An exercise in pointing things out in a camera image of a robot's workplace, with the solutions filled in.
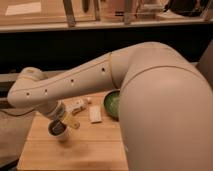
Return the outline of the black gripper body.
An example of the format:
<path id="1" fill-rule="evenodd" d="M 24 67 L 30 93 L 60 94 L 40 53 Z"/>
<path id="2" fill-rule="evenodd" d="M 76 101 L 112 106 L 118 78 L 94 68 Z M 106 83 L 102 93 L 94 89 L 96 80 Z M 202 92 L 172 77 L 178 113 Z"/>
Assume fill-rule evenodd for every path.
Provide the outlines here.
<path id="1" fill-rule="evenodd" d="M 80 123 L 74 118 L 74 115 L 66 111 L 64 104 L 61 104 L 61 112 L 57 115 L 57 120 L 60 120 L 67 127 L 78 129 Z"/>

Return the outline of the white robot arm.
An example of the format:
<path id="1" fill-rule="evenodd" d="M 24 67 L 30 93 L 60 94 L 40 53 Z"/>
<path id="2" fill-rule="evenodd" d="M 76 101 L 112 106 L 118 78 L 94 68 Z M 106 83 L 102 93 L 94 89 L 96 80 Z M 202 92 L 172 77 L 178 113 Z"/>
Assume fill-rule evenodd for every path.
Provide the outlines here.
<path id="1" fill-rule="evenodd" d="M 144 42 L 47 78 L 21 71 L 7 95 L 16 108 L 119 89 L 129 171 L 213 171 L 213 89 L 180 53 Z"/>

